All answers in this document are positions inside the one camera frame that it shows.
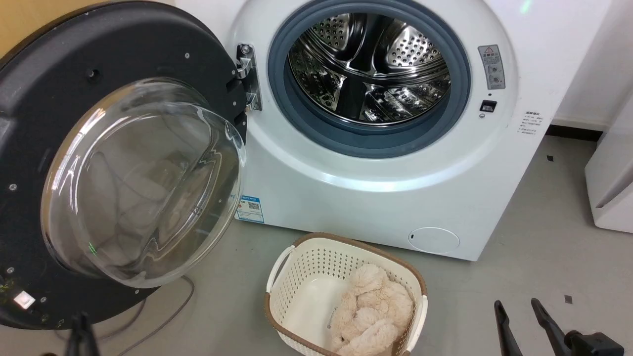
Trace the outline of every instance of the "white wall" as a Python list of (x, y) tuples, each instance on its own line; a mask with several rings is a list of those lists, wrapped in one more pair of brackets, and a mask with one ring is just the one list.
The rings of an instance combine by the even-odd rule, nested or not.
[(632, 16), (632, 0), (613, 0), (553, 124), (609, 128), (633, 89)]

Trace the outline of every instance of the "laundry basket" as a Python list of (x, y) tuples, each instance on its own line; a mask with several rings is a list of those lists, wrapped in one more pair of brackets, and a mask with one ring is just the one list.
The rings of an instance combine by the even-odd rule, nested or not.
[(331, 234), (309, 234), (279, 256), (266, 284), (268, 321), (290, 347), (303, 355), (336, 356), (328, 350), (334, 309), (358, 267), (375, 264), (402, 284), (414, 301), (411, 324), (396, 340), (392, 356), (407, 356), (418, 341), (427, 315), (427, 288), (410, 264), (364, 243)]

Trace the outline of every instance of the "brown basket rim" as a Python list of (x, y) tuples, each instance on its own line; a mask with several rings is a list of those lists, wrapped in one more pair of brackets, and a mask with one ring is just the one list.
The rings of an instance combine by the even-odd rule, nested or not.
[[(404, 268), (408, 269), (411, 273), (413, 273), (413, 275), (416, 277), (416, 279), (418, 280), (418, 282), (420, 283), (420, 289), (422, 290), (422, 295), (427, 295), (427, 285), (426, 282), (424, 281), (424, 278), (422, 277), (422, 275), (415, 269), (414, 266), (412, 266), (411, 264), (409, 264), (407, 261), (401, 260), (398, 257), (392, 256), (388, 253), (386, 253), (385, 251), (382, 251), (376, 247), (367, 245), (365, 243), (362, 242), (358, 242), (352, 239), (348, 239), (348, 238), (344, 238), (342, 236), (337, 236), (337, 235), (333, 235), (333, 234), (328, 234), (326, 232), (313, 232), (311, 234), (307, 234), (305, 236), (303, 236), (302, 238), (299, 238), (297, 241), (295, 241), (292, 245), (297, 247), (300, 244), (306, 242), (307, 240), (310, 239), (316, 239), (316, 238), (323, 238), (323, 239), (330, 239), (330, 240), (334, 240), (334, 241), (338, 241), (340, 243), (346, 243), (348, 245), (352, 245), (358, 248), (362, 248), (363, 250), (367, 250), (369, 252), (375, 253), (376, 255), (379, 255), (381, 257), (384, 257), (388, 260), (391, 260), (393, 262), (396, 262), (397, 264), (403, 266)], [(317, 346), (313, 343), (311, 343), (310, 341), (298, 336), (297, 334), (292, 333), (291, 331), (289, 331), (288, 329), (284, 328), (283, 326), (281, 326), (281, 324), (279, 324), (275, 318), (273, 317), (272, 311), (270, 310), (270, 293), (266, 292), (266, 294), (264, 295), (264, 313), (266, 314), (266, 318), (268, 319), (268, 322), (272, 325), (272, 327), (274, 327), (278, 332), (286, 335), (288, 338), (302, 344), (305, 347), (308, 347), (316, 352), (319, 352), (325, 356), (339, 356), (338, 353), (334, 353), (331, 352), (330, 350), (326, 350), (320, 346)], [(410, 352), (409, 351), (405, 351), (401, 354), (401, 356), (409, 356)]]

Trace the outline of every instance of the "gray floor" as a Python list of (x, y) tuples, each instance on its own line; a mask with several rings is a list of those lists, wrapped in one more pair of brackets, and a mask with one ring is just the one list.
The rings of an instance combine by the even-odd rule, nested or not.
[[(500, 355), (497, 299), (523, 354), (552, 355), (532, 297), (563, 330), (602, 331), (633, 350), (633, 236), (593, 226), (583, 168), (594, 149), (546, 137), (478, 262), (384, 248), (417, 267), (429, 287), (429, 314), (413, 355)], [(236, 221), (189, 273), (196, 283), (190, 304), (128, 355), (297, 355), (264, 318), (263, 291), (279, 253), (301, 235)], [(160, 325), (187, 294), (182, 280), (160, 288), (128, 332), (101, 344), (103, 355), (116, 355)], [(133, 313), (97, 325), (97, 333)], [(52, 332), (0, 329), (0, 355), (44, 352), (63, 354)]]

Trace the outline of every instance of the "gray rubber seal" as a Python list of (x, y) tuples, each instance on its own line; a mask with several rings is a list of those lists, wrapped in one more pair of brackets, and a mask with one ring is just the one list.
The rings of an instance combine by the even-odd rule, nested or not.
[[(397, 18), (424, 33), (439, 48), (451, 75), (451, 89), (428, 113), (394, 127), (343, 122), (307, 98), (292, 76), (287, 54), (315, 23), (342, 13), (375, 13)], [(418, 151), (445, 135), (461, 116), (470, 94), (470, 65), (457, 35), (435, 13), (410, 0), (313, 1), (281, 26), (268, 54), (268, 79), (281, 112), (312, 141), (363, 158), (391, 158)]]

